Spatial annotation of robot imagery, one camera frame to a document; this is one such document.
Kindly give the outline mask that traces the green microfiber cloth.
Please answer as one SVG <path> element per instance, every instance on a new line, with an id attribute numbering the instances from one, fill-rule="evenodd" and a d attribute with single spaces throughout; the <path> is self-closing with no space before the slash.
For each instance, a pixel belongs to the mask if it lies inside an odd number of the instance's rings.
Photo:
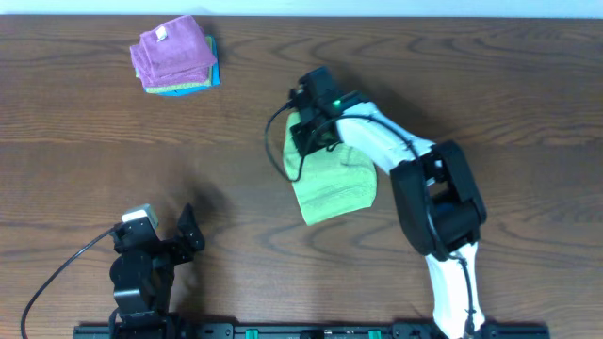
<path id="1" fill-rule="evenodd" d="M 287 175 L 300 180 L 293 189 L 306 225 L 370 207 L 377 194 L 377 172 L 360 151 L 338 145 L 301 157 L 292 133 L 285 133 L 283 161 Z"/>

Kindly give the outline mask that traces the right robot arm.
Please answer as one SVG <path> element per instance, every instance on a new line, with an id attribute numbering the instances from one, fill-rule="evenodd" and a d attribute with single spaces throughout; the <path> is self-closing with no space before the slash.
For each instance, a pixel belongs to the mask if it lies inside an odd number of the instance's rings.
<path id="1" fill-rule="evenodd" d="M 288 103 L 283 163 L 309 225 L 372 205 L 376 169 L 390 178 L 399 224 L 425 257 L 433 320 L 448 338 L 485 321 L 475 259 L 486 209 L 461 148 L 404 130 L 359 94 Z"/>

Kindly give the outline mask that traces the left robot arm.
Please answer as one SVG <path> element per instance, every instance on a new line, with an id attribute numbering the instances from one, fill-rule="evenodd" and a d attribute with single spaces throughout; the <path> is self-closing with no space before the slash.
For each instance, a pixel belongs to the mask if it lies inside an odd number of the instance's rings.
<path id="1" fill-rule="evenodd" d="M 205 247 L 193 207 L 187 203 L 176 222 L 179 234 L 161 240 L 158 218 L 148 203 L 128 210 L 110 235 L 114 261 L 109 276 L 117 309 L 109 317 L 111 338 L 193 338 L 194 329 L 170 311 L 174 268 L 191 262 Z"/>

